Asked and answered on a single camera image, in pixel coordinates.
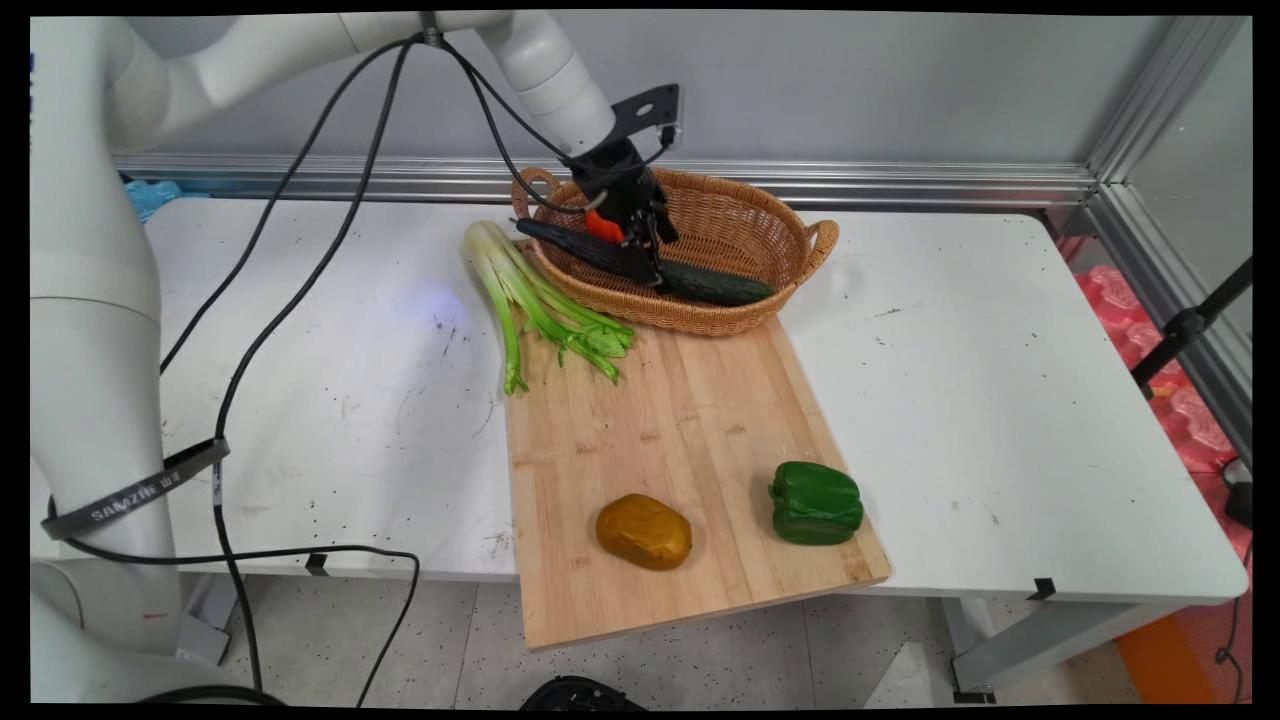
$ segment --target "blue plastic bag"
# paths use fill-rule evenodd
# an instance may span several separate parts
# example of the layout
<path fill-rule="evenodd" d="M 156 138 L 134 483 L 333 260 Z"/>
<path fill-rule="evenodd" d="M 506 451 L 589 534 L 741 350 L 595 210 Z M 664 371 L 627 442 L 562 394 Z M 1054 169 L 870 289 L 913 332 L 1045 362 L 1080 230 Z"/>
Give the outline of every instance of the blue plastic bag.
<path fill-rule="evenodd" d="M 133 181 L 125 184 L 124 190 L 129 193 L 129 201 L 133 202 L 133 211 L 138 214 L 142 224 L 146 224 L 151 219 L 151 215 L 155 215 L 156 210 L 163 208 L 165 202 L 175 197 L 209 197 L 207 192 L 183 192 L 178 187 L 178 183 L 173 181 L 156 183 Z"/>

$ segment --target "wooden cutting board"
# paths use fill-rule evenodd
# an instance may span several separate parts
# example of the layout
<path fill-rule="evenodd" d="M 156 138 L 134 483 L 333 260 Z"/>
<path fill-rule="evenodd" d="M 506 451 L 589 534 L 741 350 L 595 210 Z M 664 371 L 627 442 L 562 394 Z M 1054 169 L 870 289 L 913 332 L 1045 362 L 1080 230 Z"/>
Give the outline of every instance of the wooden cutting board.
<path fill-rule="evenodd" d="M 840 546 L 790 544 L 773 532 L 767 487 L 780 462 L 846 469 L 776 318 L 721 338 L 637 325 L 617 386 L 572 352 L 558 366 L 534 332 L 521 352 L 530 392 L 509 398 L 507 424 L 530 650 L 890 577 L 870 518 Z M 689 519 L 684 565 L 645 570 L 596 542 L 596 512 L 631 492 Z"/>

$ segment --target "green bell pepper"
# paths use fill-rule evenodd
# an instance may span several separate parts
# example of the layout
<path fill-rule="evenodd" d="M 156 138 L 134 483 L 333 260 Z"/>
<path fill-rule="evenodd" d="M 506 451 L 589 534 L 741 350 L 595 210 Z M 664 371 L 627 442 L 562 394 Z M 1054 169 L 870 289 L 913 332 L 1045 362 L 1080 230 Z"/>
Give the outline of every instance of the green bell pepper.
<path fill-rule="evenodd" d="M 773 529 L 796 544 L 840 544 L 863 524 L 858 484 L 817 462 L 783 462 L 769 486 Z"/>

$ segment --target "cable strap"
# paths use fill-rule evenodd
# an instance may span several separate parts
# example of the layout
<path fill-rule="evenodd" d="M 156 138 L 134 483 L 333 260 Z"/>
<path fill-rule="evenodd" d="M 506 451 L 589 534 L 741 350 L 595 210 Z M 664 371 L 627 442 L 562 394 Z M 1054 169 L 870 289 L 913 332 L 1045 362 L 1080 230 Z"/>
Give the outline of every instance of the cable strap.
<path fill-rule="evenodd" d="M 65 515 L 50 515 L 40 527 L 55 541 L 96 530 L 102 523 L 128 515 L 165 493 L 173 492 L 174 488 L 195 478 L 201 470 L 229 454 L 230 447 L 227 445 L 227 438 L 206 439 L 165 457 L 164 470 Z"/>

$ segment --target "orange panel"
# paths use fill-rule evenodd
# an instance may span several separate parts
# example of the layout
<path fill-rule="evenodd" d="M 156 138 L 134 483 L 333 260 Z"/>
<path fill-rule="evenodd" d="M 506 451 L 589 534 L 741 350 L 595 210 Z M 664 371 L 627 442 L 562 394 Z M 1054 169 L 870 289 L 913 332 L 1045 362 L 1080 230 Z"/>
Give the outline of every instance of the orange panel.
<path fill-rule="evenodd" d="M 1116 644 L 1143 702 L 1216 702 L 1213 688 L 1176 616 L 1139 628 L 1116 639 Z"/>

